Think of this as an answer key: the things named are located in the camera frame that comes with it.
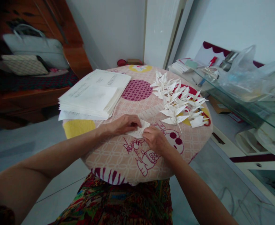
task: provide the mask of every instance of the red polka dot circle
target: red polka dot circle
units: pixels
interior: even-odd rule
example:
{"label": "red polka dot circle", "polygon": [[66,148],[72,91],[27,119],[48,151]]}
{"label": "red polka dot circle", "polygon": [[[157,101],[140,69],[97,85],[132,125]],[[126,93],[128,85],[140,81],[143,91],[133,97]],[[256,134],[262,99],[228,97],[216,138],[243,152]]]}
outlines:
{"label": "red polka dot circle", "polygon": [[140,101],[152,94],[150,83],[144,80],[131,80],[125,88],[122,98],[129,101]]}

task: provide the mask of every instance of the plastic bag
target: plastic bag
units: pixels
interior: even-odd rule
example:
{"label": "plastic bag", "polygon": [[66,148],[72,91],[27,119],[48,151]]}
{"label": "plastic bag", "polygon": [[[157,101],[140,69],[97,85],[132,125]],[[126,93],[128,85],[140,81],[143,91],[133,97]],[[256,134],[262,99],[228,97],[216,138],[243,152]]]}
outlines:
{"label": "plastic bag", "polygon": [[225,91],[246,102],[262,95],[263,73],[253,64],[255,49],[256,46],[252,45],[242,50],[228,73],[219,79]]}
{"label": "plastic bag", "polygon": [[228,73],[221,73],[221,87],[234,97],[253,102],[275,95],[275,61],[261,68],[253,64],[256,46],[252,45],[236,57]]}

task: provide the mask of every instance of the person's left hand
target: person's left hand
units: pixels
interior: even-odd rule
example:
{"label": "person's left hand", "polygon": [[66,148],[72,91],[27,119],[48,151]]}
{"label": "person's left hand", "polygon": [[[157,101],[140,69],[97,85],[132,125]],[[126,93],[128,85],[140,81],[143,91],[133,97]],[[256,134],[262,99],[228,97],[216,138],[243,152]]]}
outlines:
{"label": "person's left hand", "polygon": [[137,115],[124,114],[115,121],[107,123],[105,126],[110,134],[120,135],[129,131],[134,131],[138,128],[138,126],[141,128],[142,124]]}

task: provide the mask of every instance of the round table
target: round table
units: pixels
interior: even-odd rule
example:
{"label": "round table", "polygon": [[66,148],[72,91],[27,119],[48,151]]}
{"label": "round table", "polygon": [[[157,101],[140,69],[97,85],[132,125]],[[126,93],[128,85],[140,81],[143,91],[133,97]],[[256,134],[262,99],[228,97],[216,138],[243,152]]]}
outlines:
{"label": "round table", "polygon": [[[163,101],[152,93],[153,88],[150,87],[156,79],[156,70],[162,74],[167,73],[168,79],[180,78],[174,73],[152,66],[129,65],[107,70],[132,76],[112,117],[108,120],[95,121],[64,120],[63,127],[67,138],[93,130],[123,114],[137,114],[140,119],[160,129],[170,144],[189,163],[210,138],[213,131],[212,121],[208,127],[192,128],[186,119],[180,123],[182,133],[178,126],[162,123],[161,120],[167,118],[159,112],[163,110]],[[184,79],[181,79],[181,84],[189,85]],[[210,118],[206,104],[203,106],[202,110]],[[96,176],[114,185],[123,183],[137,185],[140,182],[167,179],[173,175],[164,159],[152,151],[143,139],[136,139],[126,134],[104,141],[95,150],[82,157],[82,160]]]}

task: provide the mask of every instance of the fingers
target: fingers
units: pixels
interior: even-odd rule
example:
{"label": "fingers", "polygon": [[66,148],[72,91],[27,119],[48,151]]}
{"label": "fingers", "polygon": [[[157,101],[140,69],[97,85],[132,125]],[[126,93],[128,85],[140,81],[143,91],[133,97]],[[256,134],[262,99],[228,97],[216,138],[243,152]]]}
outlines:
{"label": "fingers", "polygon": [[136,130],[137,130],[136,127],[126,127],[126,128],[124,129],[124,133],[127,133],[127,132],[129,132],[129,131],[136,131]]}
{"label": "fingers", "polygon": [[152,125],[144,129],[144,133],[153,133],[156,131],[160,131],[160,130],[158,130],[156,127]]}
{"label": "fingers", "polygon": [[149,139],[151,137],[151,134],[143,133],[142,136],[143,136],[144,140],[147,142],[147,144],[150,145],[150,140]]}
{"label": "fingers", "polygon": [[148,146],[150,146],[150,145],[151,145],[151,143],[150,143],[150,140],[149,140],[149,139],[144,138],[144,140],[145,140],[145,142],[148,144]]}
{"label": "fingers", "polygon": [[140,121],[140,119],[138,118],[137,115],[127,115],[127,114],[125,114],[124,116],[125,116],[125,121],[127,122],[127,124],[129,126],[131,126],[132,123],[135,123],[140,128],[142,127],[141,121]]}
{"label": "fingers", "polygon": [[130,115],[131,116],[131,122],[136,123],[140,128],[142,127],[141,121],[137,115]]}

